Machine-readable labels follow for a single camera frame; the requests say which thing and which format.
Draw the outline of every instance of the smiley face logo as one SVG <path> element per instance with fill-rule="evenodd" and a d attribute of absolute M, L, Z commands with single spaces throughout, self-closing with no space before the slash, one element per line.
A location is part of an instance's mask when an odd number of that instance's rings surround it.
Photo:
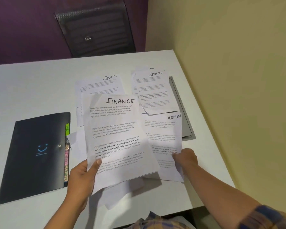
<path fill-rule="evenodd" d="M 45 144 L 45 149 L 43 149 L 43 150 L 38 149 L 38 151 L 39 151 L 39 152 L 44 152 L 44 151 L 48 148 L 47 145 L 48 145 L 48 144 Z"/>

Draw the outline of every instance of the chair backrest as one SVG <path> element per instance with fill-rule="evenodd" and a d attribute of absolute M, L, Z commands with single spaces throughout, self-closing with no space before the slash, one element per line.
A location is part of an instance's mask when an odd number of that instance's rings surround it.
<path fill-rule="evenodd" d="M 55 17 L 74 58 L 136 52 L 124 1 Z"/>

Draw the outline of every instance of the expanding file folder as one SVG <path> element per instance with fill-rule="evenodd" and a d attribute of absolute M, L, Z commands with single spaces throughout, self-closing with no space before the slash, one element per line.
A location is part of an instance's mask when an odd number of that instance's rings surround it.
<path fill-rule="evenodd" d="M 0 187 L 0 204 L 68 184 L 70 113 L 17 121 Z"/>

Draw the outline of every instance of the person's left arm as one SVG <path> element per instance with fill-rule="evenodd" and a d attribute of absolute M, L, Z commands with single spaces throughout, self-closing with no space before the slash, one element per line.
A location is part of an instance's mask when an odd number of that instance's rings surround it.
<path fill-rule="evenodd" d="M 102 161 L 96 160 L 87 171 L 87 160 L 75 166 L 69 175 L 65 200 L 44 229 L 73 229 L 80 213 L 85 209 L 94 187 L 95 174 Z"/>

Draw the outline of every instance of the blue logo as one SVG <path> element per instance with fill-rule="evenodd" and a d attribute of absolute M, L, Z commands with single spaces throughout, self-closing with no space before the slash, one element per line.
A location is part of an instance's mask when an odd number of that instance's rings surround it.
<path fill-rule="evenodd" d="M 48 144 L 45 144 L 45 148 L 43 150 L 41 150 L 43 147 L 41 147 L 41 145 L 38 145 L 38 152 L 40 152 L 40 153 L 37 153 L 36 156 L 40 156 L 40 155 L 46 154 L 46 153 L 42 153 L 42 152 L 46 151 L 46 149 L 48 148 L 47 145 Z"/>

